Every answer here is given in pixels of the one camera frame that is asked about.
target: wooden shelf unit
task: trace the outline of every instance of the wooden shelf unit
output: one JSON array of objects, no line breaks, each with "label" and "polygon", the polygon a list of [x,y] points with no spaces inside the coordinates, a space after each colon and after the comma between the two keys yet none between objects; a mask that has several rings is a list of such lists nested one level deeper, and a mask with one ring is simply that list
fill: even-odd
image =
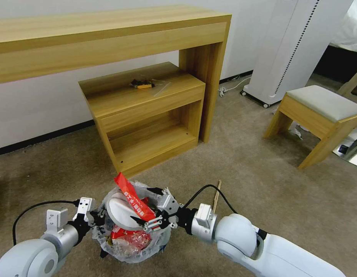
[{"label": "wooden shelf unit", "polygon": [[[167,85],[129,86],[141,75]],[[205,83],[175,65],[161,63],[79,84],[117,172],[130,177],[197,145]]]}]

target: gray cushion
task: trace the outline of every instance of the gray cushion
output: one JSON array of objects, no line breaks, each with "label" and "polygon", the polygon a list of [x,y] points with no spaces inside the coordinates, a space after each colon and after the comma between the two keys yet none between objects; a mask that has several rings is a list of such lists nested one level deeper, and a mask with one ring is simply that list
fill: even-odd
[{"label": "gray cushion", "polygon": [[333,122],[357,114],[355,102],[317,85],[290,90],[287,94]]}]

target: bed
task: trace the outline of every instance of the bed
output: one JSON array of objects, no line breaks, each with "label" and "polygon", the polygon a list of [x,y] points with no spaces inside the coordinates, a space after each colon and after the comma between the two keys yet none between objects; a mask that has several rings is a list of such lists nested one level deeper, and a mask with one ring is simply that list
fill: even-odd
[{"label": "bed", "polygon": [[357,72],[357,0],[346,13],[314,73],[345,83]]}]

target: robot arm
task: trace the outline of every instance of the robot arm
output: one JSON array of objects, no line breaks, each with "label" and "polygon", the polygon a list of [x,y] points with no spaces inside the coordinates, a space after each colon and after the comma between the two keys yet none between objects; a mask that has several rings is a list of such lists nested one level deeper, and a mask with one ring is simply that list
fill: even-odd
[{"label": "robot arm", "polygon": [[47,210],[44,235],[20,242],[5,253],[0,259],[0,277],[50,277],[57,273],[68,253],[91,229],[94,201],[82,197],[77,213],[68,222],[67,209]]},{"label": "robot arm", "polygon": [[[157,217],[149,222],[136,218],[146,232],[182,227],[189,235],[217,242],[220,253],[258,277],[345,276],[331,264],[282,237],[253,226],[239,214],[223,217],[217,223],[217,215],[210,205],[200,204],[199,209],[188,209],[177,203],[168,188],[158,193],[162,198]],[[50,277],[55,274],[73,246],[90,230],[92,206],[93,199],[82,197],[73,221],[69,222],[66,222],[66,209],[48,210],[44,235],[41,239],[18,243],[4,254],[0,259],[0,276]]]},{"label": "robot arm", "polygon": [[[169,191],[166,194],[169,200],[174,199]],[[217,242],[221,254],[258,277],[345,277],[338,268],[282,237],[268,234],[242,215],[231,214],[217,223],[217,215],[210,205],[200,204],[199,209],[188,209],[176,201],[165,203],[167,205],[160,208],[168,215],[163,213],[160,221],[168,219],[185,228],[189,235]],[[153,231],[150,224],[145,223],[146,231]]]}]

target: wooden stool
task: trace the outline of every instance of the wooden stool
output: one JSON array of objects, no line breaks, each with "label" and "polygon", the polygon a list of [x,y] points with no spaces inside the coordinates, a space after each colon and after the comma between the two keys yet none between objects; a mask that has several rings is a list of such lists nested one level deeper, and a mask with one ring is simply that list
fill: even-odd
[{"label": "wooden stool", "polygon": [[293,120],[321,139],[299,165],[303,169],[323,161],[357,126],[357,104],[316,85],[290,90],[263,137],[287,131]]}]

